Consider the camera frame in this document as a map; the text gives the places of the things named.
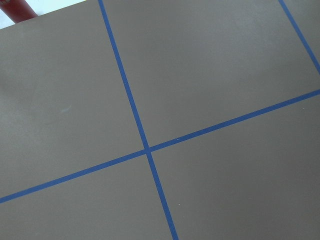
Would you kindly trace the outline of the red bottle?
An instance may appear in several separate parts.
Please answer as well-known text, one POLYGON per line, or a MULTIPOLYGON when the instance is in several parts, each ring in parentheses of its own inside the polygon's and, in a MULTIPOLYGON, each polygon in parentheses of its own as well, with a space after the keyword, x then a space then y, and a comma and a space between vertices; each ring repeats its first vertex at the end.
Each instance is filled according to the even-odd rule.
POLYGON ((38 16, 25 0, 1 0, 0 9, 15 24, 38 16))

